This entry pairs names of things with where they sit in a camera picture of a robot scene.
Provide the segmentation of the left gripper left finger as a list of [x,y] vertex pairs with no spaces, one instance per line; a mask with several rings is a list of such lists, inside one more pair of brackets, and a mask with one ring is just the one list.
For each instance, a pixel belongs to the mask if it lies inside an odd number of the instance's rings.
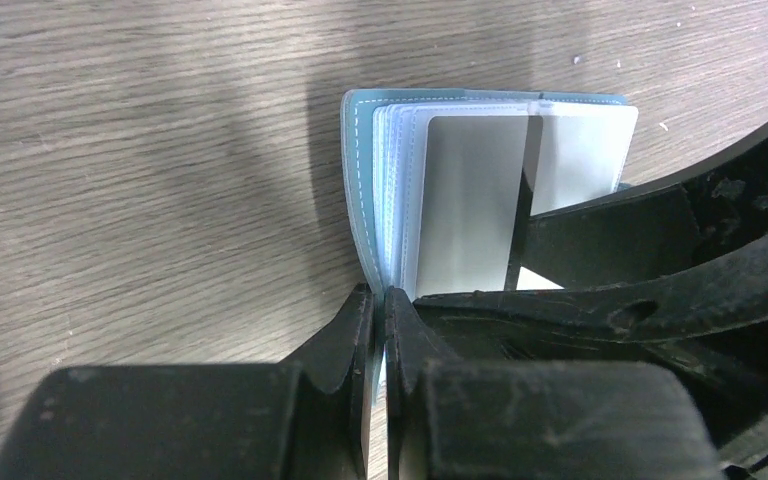
[[76,366],[47,375],[0,479],[363,479],[374,296],[276,363]]

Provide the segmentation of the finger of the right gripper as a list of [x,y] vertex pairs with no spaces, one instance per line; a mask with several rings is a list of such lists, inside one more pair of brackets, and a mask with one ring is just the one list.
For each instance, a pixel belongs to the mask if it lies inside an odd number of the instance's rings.
[[485,358],[668,368],[689,388],[724,463],[768,467],[768,234],[640,283],[430,295],[414,305],[448,341]]
[[505,287],[528,269],[568,289],[670,275],[768,231],[768,122],[667,176],[517,222]]

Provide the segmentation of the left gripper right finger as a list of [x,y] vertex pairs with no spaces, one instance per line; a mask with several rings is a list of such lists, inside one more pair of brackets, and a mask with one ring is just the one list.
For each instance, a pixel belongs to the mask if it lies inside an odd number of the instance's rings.
[[465,359],[402,290],[383,307],[392,479],[719,479],[669,370],[627,361]]

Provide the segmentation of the blue card holder wallet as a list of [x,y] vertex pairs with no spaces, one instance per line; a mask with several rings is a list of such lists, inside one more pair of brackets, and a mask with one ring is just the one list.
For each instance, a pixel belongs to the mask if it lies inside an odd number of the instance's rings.
[[[356,89],[341,112],[349,220],[372,290],[414,294],[428,125],[438,115],[541,117],[531,212],[614,193],[638,119],[617,95],[470,89]],[[514,290],[563,289],[522,269]]]

